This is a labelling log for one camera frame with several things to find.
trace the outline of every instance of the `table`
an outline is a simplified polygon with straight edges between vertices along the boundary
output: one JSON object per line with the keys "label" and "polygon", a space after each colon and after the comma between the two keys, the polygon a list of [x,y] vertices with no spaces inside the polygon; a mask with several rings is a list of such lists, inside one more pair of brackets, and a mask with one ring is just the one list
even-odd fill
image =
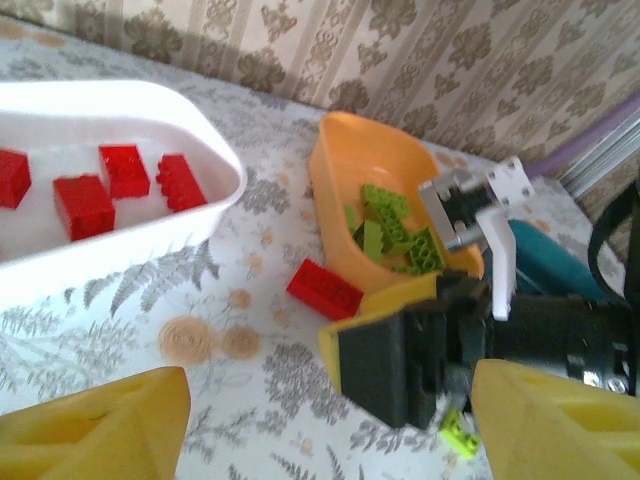
{"label": "table", "polygon": [[[185,367],[191,418],[176,478],[490,479],[434,432],[391,430],[337,396],[326,324],[285,287],[322,262],[307,160],[321,110],[0,18],[0,80],[133,78],[193,101],[249,184],[202,245],[0,313],[0,413],[163,365]],[[443,169],[487,160],[426,143]],[[586,261],[591,224],[555,180],[512,212]],[[602,254],[615,286],[622,265]]]}

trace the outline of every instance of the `orange plastic tray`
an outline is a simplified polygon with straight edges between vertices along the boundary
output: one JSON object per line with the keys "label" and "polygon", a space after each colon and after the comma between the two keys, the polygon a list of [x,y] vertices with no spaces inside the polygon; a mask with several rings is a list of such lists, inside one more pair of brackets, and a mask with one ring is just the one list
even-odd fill
{"label": "orange plastic tray", "polygon": [[[373,183],[407,196],[411,215],[404,224],[409,230],[432,227],[418,194],[419,185],[440,174],[431,153],[401,130],[345,112],[326,114],[319,129],[309,171],[328,268],[365,295],[421,278],[395,273],[371,261],[351,237],[344,206],[353,206],[362,218],[360,187]],[[484,262],[477,247],[451,254],[440,239],[438,243],[449,268],[483,275]],[[434,293],[425,292],[425,297]]]}

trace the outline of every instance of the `white plastic container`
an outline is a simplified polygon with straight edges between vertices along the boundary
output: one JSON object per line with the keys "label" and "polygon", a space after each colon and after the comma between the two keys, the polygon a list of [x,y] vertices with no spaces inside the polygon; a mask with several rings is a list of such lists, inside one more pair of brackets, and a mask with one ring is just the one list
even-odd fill
{"label": "white plastic container", "polygon": [[[114,200],[113,232],[70,242],[52,181],[94,173],[106,183],[102,144],[136,144],[151,191]],[[0,310],[206,240],[247,183],[238,157],[195,105],[142,81],[0,83],[0,148],[28,154],[32,178],[16,210],[0,208]],[[167,153],[185,155],[207,205],[166,207],[155,176]]]}

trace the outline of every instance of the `green lego piece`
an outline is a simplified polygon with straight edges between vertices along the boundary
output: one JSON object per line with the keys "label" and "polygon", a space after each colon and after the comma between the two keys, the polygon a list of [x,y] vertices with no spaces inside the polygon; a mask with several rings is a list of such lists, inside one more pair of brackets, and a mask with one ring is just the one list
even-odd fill
{"label": "green lego piece", "polygon": [[356,211],[353,209],[351,205],[344,206],[344,214],[347,217],[347,228],[349,228],[349,232],[351,235],[356,233],[358,229],[358,221],[356,220]]}
{"label": "green lego piece", "polygon": [[421,274],[441,270],[445,265],[438,244],[428,227],[413,234],[413,246],[409,250],[409,258],[411,263],[420,269]]}
{"label": "green lego piece", "polygon": [[363,225],[364,253],[367,257],[380,265],[382,263],[382,226],[369,219],[365,219]]}
{"label": "green lego piece", "polygon": [[480,448],[480,437],[465,432],[460,426],[460,412],[452,408],[445,416],[440,433],[449,444],[467,460],[471,460]]}
{"label": "green lego piece", "polygon": [[411,245],[411,236],[391,205],[367,203],[365,217],[382,225],[383,253],[390,253],[394,246],[398,246],[396,250],[402,251],[406,248],[404,244]]}
{"label": "green lego piece", "polygon": [[360,188],[362,202],[374,205],[391,205],[400,218],[409,216],[409,200],[399,193],[390,192],[382,187],[367,183]]}

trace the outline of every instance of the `black cable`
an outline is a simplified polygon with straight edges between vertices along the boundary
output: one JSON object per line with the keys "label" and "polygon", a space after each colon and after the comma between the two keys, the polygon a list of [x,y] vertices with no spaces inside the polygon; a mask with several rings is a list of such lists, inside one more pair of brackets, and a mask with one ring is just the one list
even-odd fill
{"label": "black cable", "polygon": [[611,295],[614,299],[627,303],[624,297],[614,291],[600,272],[598,266],[598,254],[602,249],[602,245],[613,234],[613,232],[631,215],[636,193],[634,183],[631,183],[622,193],[620,193],[613,201],[603,210],[600,218],[593,225],[593,232],[589,240],[589,248],[587,258],[589,261],[589,270],[596,280],[600,288]]}

